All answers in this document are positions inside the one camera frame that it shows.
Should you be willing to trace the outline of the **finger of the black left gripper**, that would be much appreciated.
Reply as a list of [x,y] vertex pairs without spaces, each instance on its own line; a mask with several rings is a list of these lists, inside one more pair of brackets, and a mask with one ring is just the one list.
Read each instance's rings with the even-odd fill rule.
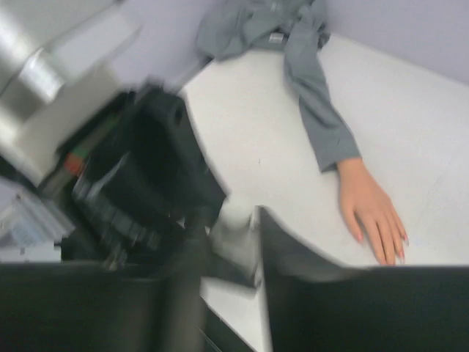
[[185,101],[149,91],[139,101],[139,163],[176,214],[204,208],[212,226],[226,197],[196,139]]

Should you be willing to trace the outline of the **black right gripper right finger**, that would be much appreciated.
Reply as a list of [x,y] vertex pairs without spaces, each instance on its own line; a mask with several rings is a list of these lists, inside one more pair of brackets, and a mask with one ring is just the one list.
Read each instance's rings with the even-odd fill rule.
[[468,349],[466,267],[343,267],[259,217],[274,351]]

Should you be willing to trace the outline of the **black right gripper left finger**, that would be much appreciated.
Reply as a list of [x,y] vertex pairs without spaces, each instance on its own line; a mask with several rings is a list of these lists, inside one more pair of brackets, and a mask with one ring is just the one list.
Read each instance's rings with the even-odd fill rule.
[[3,351],[200,351],[203,215],[142,264],[1,266]]

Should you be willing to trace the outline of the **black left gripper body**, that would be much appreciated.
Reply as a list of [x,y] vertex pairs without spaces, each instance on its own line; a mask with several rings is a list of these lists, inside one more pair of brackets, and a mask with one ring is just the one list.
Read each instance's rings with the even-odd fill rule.
[[182,164],[169,126],[186,115],[184,100],[160,87],[123,91],[59,145],[40,190],[75,225],[59,242],[64,261],[182,262],[191,240],[177,222]]

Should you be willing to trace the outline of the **clear nail polish bottle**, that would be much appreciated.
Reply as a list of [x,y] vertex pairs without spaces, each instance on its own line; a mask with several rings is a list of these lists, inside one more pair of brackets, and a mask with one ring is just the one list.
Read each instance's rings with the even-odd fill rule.
[[253,289],[262,281],[255,215],[255,205],[240,194],[230,194],[209,232],[213,275]]

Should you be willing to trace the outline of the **mannequin hand with pink nails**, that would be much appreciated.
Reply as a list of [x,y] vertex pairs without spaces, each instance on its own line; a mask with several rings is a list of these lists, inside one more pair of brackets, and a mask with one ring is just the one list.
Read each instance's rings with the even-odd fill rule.
[[344,159],[336,168],[341,214],[352,236],[360,243],[368,239],[381,265],[403,261],[408,236],[391,198],[373,178],[362,158]]

